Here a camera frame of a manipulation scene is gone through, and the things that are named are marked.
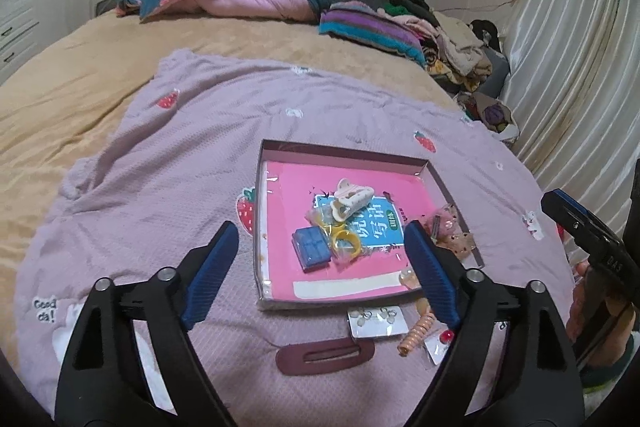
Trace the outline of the person's right hand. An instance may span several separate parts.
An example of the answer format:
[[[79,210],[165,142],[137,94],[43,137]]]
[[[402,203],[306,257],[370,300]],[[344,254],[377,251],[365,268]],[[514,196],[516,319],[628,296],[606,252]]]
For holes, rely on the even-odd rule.
[[[634,323],[636,307],[587,260],[575,267],[580,281],[573,291],[566,333],[579,348],[582,367],[609,369],[623,358]]]

